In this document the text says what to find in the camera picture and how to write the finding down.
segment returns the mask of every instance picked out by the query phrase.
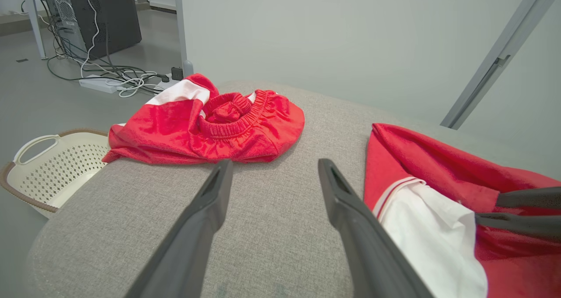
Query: garment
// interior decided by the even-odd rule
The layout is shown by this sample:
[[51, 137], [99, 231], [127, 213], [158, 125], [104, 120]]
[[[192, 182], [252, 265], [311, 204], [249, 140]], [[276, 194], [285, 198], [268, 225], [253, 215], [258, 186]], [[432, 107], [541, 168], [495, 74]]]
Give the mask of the garment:
[[273, 91], [219, 95], [210, 80], [193, 74], [148, 101], [124, 126], [113, 125], [103, 161], [270, 162], [298, 140], [304, 122], [303, 111]]
[[[561, 182], [493, 164], [405, 128], [373, 125], [365, 203], [433, 294], [443, 289], [453, 293], [448, 297], [467, 297], [463, 290], [471, 288], [477, 289], [471, 295], [480, 297], [487, 285], [490, 298], [561, 296], [561, 245], [475, 226], [473, 218], [474, 212], [561, 215], [556, 210], [495, 206], [501, 193], [553, 186]], [[437, 238], [426, 238], [428, 234]], [[423, 257], [423, 248], [433, 252]], [[435, 270], [440, 275], [431, 274]], [[483, 276], [487, 284], [481, 283]]]

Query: basket hole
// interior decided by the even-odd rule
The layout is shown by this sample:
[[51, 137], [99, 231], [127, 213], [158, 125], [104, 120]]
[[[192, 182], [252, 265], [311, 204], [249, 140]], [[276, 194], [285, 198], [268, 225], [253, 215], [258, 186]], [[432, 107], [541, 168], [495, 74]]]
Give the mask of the basket hole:
[[34, 156], [40, 154], [45, 149], [49, 148], [50, 146], [54, 145], [56, 139], [46, 139], [31, 148], [29, 148], [24, 154], [21, 156], [20, 161], [22, 163], [26, 163], [30, 159], [34, 158]]

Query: brown basket rim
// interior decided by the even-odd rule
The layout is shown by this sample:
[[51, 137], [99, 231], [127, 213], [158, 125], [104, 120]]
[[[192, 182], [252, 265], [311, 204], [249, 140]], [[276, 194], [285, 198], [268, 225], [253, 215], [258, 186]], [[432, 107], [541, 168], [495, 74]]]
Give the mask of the brown basket rim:
[[[79, 133], [79, 132], [88, 132], [90, 134], [107, 136], [106, 132], [102, 132], [102, 131], [94, 130], [94, 129], [90, 129], [90, 128], [76, 128], [76, 129], [72, 129], [72, 130], [67, 130], [67, 131], [64, 131], [64, 132], [58, 134], [58, 136], [64, 137], [64, 136], [68, 136], [68, 135], [71, 135], [71, 134], [76, 134], [76, 133]], [[29, 196], [25, 196], [20, 191], [16, 190], [10, 184], [8, 184], [8, 174], [10, 174], [10, 171], [12, 171], [12, 169], [15, 166], [16, 166], [16, 164], [13, 161], [10, 161], [10, 162], [8, 162], [8, 164], [6, 164], [2, 168], [2, 171], [0, 172], [0, 185], [4, 189], [6, 189], [6, 191], [10, 192], [10, 194], [12, 194], [13, 196], [16, 196], [16, 198], [19, 198], [20, 200], [30, 204], [31, 206], [41, 208], [41, 209], [46, 210], [48, 212], [56, 213], [58, 208], [56, 208], [54, 206], [47, 205], [44, 202], [39, 202], [37, 200], [34, 200]]]

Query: gray floor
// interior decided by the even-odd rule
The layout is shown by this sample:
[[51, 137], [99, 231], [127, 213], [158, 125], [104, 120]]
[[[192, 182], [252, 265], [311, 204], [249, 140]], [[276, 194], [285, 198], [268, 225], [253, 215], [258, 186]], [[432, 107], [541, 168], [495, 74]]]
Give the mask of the gray floor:
[[[112, 55], [114, 64], [126, 64], [170, 72], [181, 66], [177, 20], [174, 14], [138, 12], [142, 42]], [[54, 56], [53, 37], [43, 30], [47, 56]], [[11, 161], [20, 147], [32, 138], [72, 128], [108, 130], [126, 122], [150, 96], [136, 94], [127, 99], [82, 88], [77, 81], [64, 81], [49, 73], [40, 60], [32, 32], [0, 37], [0, 164]], [[16, 60], [27, 58], [18, 63]], [[67, 78], [78, 78], [80, 69], [67, 60], [52, 60], [53, 70]], [[0, 297], [24, 297], [21, 282], [26, 254], [46, 222], [37, 211], [0, 188]]]

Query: gray ottoman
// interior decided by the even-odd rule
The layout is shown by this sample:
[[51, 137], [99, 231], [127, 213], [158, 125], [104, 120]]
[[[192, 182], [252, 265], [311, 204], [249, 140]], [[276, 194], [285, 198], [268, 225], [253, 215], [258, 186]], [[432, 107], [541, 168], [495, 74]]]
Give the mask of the gray ottoman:
[[[342, 242], [325, 212], [317, 160], [333, 160], [362, 195], [373, 122], [398, 124], [499, 164], [558, 177], [531, 156], [375, 108], [266, 82], [219, 86], [221, 93], [255, 89], [287, 96], [303, 109], [306, 126], [274, 162], [234, 164], [226, 222], [213, 240], [203, 297], [352, 297]], [[26, 271], [30, 295], [124, 296], [212, 167], [133, 160], [104, 167], [37, 237]]]

